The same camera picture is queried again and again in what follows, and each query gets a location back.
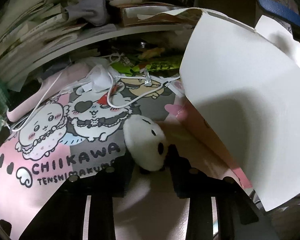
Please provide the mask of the white panda plush toy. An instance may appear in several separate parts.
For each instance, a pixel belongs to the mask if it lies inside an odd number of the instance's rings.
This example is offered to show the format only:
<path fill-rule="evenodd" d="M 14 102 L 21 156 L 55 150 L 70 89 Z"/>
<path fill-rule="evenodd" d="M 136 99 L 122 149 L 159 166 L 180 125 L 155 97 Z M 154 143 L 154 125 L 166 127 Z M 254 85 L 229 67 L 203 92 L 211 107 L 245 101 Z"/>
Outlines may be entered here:
<path fill-rule="evenodd" d="M 135 163 L 147 171 L 160 170 L 168 142 L 160 126 L 142 115 L 131 115 L 123 125 L 125 144 Z"/>

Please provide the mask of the white cardboard box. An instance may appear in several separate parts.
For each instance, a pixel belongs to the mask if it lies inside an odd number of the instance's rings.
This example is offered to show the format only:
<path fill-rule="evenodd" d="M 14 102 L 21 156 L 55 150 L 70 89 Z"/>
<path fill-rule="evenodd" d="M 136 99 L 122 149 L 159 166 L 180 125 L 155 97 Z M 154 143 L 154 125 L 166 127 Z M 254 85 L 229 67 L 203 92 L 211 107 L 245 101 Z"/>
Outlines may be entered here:
<path fill-rule="evenodd" d="M 166 12 L 194 25 L 180 67 L 187 99 L 270 211 L 300 193 L 300 43 L 261 16 L 255 27 L 210 9 Z"/>

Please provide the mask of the pink Chiikawa desk mat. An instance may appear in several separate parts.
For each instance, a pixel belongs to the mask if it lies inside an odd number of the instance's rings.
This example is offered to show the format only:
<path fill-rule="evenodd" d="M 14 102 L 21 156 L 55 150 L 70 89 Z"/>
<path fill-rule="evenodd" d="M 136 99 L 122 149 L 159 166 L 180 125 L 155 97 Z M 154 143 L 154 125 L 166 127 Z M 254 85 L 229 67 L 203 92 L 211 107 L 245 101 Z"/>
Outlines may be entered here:
<path fill-rule="evenodd" d="M 183 95 L 181 82 L 146 95 L 146 87 L 125 80 L 120 102 L 135 100 L 133 114 L 146 116 L 162 127 L 179 153 L 208 176 L 233 177 L 245 189 L 251 183 L 234 167 L 224 147 L 205 121 L 203 136 L 194 137 L 194 108 Z M 10 136 L 0 147 L 0 220 L 11 224 L 11 239 L 18 239 L 52 194 L 70 174 L 96 174 L 124 154 L 122 128 L 104 130 L 106 139 L 75 135 L 71 124 L 55 150 L 39 160 L 26 160 L 15 149 L 19 138 Z M 143 175 L 134 172 L 125 198 L 115 199 L 115 232 L 118 239 L 184 239 L 189 202 L 173 192 L 168 172 Z"/>

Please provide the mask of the pink hairbrush black bristles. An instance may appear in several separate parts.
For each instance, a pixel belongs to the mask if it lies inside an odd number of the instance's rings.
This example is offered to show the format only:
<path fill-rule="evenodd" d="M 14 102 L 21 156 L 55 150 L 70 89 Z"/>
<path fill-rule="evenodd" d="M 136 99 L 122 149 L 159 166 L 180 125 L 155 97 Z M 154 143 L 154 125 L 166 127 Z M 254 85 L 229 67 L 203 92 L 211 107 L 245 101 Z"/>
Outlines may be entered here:
<path fill-rule="evenodd" d="M 53 74 L 42 82 L 40 89 L 36 93 L 22 102 L 14 110 L 7 111 L 8 120 L 11 122 L 18 121 L 22 116 L 30 110 L 33 110 L 44 100 L 60 92 L 63 88 L 73 82 L 85 78 L 89 72 L 90 70 L 87 64 L 76 63 Z"/>

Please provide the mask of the brown wooden box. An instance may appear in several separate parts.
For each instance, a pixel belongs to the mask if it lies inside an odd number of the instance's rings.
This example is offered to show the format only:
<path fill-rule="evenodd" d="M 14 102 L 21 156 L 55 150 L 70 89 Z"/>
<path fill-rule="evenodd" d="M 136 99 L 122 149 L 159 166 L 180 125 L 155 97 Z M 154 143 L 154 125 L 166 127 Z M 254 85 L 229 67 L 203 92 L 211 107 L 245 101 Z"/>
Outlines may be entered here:
<path fill-rule="evenodd" d="M 138 5 L 131 7 L 121 7 L 122 26 L 131 27 L 135 25 L 148 25 L 160 23 L 179 23 L 174 16 L 166 14 L 172 10 L 182 9 L 168 5 Z"/>

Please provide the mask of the white shelf board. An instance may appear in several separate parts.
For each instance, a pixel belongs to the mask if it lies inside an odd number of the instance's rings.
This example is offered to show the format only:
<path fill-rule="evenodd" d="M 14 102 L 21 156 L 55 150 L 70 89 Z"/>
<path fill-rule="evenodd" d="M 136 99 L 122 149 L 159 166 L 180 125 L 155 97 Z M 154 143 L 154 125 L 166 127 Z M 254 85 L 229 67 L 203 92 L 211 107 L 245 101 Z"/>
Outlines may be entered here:
<path fill-rule="evenodd" d="M 46 51 L 42 54 L 36 53 L 31 57 L 25 60 L 25 63 L 21 63 L 17 65 L 14 70 L 16 73 L 14 74 L 12 70 L 6 72 L 6 74 L 10 74 L 11 76 L 7 78 L 5 82 L 6 86 L 9 89 L 12 89 L 20 80 L 27 77 L 27 75 L 38 67 L 44 65 L 45 63 L 67 54 L 73 50 L 78 48 L 82 48 L 84 46 L 104 41 L 107 39 L 139 34 L 139 33 L 149 33 L 154 31 L 175 31 L 175 30 L 184 30 L 190 29 L 190 25 L 188 24 L 153 24 L 153 25 L 140 25 L 134 27 L 120 28 L 116 31 L 103 33 L 100 35 L 88 35 L 83 33 L 78 39 L 74 40 L 72 43 L 66 43 L 65 46 L 60 47 L 56 46 L 51 51 Z"/>

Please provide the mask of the stack of books and papers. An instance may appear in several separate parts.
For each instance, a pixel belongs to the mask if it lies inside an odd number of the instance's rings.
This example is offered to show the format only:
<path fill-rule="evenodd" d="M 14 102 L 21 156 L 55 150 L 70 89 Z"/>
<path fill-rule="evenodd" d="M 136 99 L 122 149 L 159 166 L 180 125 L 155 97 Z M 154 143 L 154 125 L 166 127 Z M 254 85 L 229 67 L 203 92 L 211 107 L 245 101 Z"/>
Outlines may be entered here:
<path fill-rule="evenodd" d="M 86 22 L 67 7 L 82 0 L 10 0 L 0 19 L 0 81 L 18 90 L 34 62 L 78 36 Z"/>

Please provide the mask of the purple grey cloth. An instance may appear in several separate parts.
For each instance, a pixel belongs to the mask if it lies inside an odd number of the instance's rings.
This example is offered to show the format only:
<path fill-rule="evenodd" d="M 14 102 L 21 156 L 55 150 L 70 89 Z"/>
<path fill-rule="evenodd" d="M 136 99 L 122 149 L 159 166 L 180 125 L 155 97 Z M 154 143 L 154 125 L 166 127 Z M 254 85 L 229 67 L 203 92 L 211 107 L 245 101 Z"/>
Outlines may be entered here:
<path fill-rule="evenodd" d="M 68 20 L 83 18 L 97 27 L 104 25 L 108 18 L 106 0 L 81 0 L 67 6 L 65 11 L 69 16 Z"/>

